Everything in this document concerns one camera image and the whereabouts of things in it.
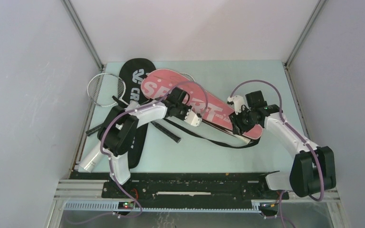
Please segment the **pink sport racket bag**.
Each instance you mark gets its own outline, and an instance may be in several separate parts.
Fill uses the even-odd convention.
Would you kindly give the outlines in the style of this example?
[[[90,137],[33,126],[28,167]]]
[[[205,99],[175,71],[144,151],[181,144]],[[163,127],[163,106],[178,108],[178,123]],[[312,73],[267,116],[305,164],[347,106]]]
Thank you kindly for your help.
[[[155,99],[165,95],[174,85],[183,81],[190,81],[190,83],[178,86],[187,92],[184,102],[191,105],[196,113],[200,113],[207,105],[206,113],[202,116],[202,122],[223,133],[243,140],[245,144],[243,146],[233,146],[211,139],[208,139],[208,141],[215,145],[232,149],[249,148],[259,143],[263,132],[260,125],[254,126],[253,129],[245,132],[244,135],[233,134],[229,115],[234,113],[234,109],[210,92],[204,93],[198,85],[181,75],[181,73],[170,69],[154,70],[141,83],[141,90],[147,98]]]

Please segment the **white shuttlecock tube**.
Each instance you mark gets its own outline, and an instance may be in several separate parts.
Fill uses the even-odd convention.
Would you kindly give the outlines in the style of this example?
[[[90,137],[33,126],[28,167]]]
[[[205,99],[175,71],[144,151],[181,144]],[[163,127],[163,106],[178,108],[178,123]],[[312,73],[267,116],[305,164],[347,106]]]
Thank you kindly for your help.
[[[105,157],[100,150],[100,144],[97,144],[79,163],[78,171],[91,173],[95,167]]]

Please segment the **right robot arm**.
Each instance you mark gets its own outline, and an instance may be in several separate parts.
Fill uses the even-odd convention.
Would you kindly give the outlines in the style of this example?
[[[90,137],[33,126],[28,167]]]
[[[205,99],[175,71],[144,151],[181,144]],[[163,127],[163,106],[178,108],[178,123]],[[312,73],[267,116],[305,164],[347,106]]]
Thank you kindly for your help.
[[[336,187],[335,158],[328,147],[321,147],[290,125],[280,107],[267,104],[261,91],[235,95],[227,99],[234,107],[229,118],[233,133],[244,133],[260,125],[273,134],[293,158],[289,172],[275,171],[262,177],[258,194],[271,198],[277,190],[292,191],[299,197],[323,193]]]

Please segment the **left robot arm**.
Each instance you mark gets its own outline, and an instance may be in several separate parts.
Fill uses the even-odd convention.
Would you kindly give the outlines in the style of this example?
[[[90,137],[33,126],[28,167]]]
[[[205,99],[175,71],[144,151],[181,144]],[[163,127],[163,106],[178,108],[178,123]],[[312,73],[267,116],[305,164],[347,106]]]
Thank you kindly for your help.
[[[181,120],[195,115],[192,107],[184,101],[188,93],[178,87],[167,92],[165,96],[152,99],[140,105],[132,102],[127,108],[113,108],[115,117],[109,119],[102,127],[99,138],[99,151],[109,162],[110,178],[115,181],[113,192],[120,198],[129,196],[131,184],[128,152],[136,138],[137,129],[152,121],[169,116]]]

